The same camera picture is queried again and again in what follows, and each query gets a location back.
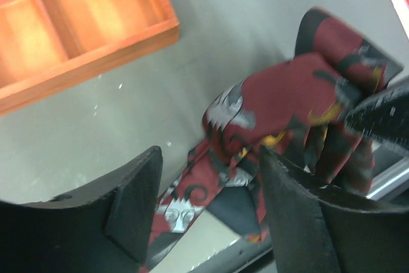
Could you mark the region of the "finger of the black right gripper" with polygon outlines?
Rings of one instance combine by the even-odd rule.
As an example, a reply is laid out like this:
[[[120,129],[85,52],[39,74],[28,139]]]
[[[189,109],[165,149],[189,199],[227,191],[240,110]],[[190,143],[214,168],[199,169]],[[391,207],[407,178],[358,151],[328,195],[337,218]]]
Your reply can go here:
[[[407,150],[408,78],[363,100],[346,115],[345,127],[389,150]]]

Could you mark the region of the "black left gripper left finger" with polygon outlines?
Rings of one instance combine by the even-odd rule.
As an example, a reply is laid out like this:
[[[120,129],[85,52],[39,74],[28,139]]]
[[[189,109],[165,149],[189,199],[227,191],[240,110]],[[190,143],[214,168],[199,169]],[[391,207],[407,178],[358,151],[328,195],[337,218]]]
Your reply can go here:
[[[162,151],[49,201],[1,202],[2,272],[137,272],[148,253]]]

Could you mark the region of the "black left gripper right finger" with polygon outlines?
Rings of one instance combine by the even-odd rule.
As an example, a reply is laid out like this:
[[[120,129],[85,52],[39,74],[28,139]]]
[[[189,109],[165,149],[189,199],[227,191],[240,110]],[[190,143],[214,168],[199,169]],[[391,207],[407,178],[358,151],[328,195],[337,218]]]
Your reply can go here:
[[[279,272],[407,272],[408,208],[321,181],[268,148],[259,173]]]

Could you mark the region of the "red patterned necktie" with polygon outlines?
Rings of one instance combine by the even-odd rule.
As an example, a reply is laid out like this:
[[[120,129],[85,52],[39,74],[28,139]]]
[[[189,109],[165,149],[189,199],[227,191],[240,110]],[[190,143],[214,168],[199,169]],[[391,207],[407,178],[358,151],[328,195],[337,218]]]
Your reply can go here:
[[[349,132],[344,117],[402,71],[337,17],[308,10],[293,58],[237,82],[204,112],[205,138],[157,201],[141,270],[151,272],[204,211],[249,242],[266,239],[261,146],[325,183],[366,195],[374,178],[373,143]]]

